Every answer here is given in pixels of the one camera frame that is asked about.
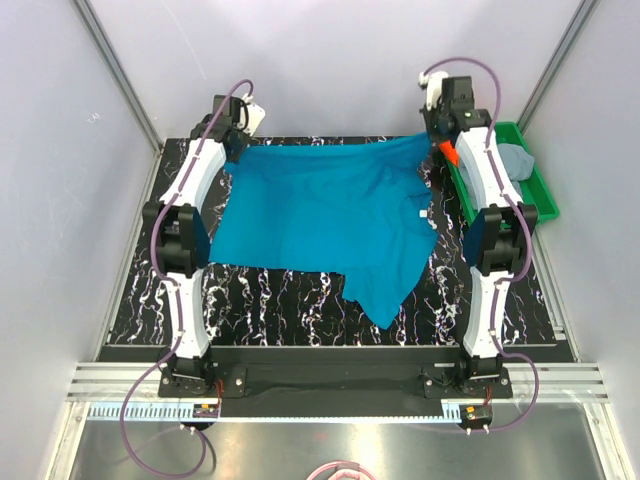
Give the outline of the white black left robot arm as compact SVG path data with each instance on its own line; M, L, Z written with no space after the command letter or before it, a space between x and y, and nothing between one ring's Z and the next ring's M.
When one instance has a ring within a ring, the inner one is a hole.
M203 314L202 279L209 265L211 239L201 210L209 189L227 162L236 162L250 143L264 110L256 112L253 96L217 95L214 111L191 132L187 156L166 192L143 207L151 226L152 269L166 289L172 340L158 361L160 393L185 396L216 395L221 381L214 361Z

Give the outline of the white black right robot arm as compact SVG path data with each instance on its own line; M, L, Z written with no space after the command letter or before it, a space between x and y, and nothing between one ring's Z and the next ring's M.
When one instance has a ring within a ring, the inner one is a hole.
M504 311L511 284L531 266L538 213L508 178L495 124L487 110L476 108L471 78L436 71L421 74L419 85L426 130L446 160L467 172L478 209L463 239L472 279L470 315L459 358L443 385L486 398L509 384L503 375Z

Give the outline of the blue t shirt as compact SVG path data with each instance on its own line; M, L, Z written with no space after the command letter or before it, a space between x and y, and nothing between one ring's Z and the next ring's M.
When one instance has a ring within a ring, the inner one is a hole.
M427 134L357 145L252 146L228 163L231 193L209 260L337 273L344 299L391 326L418 284L438 233L418 174Z

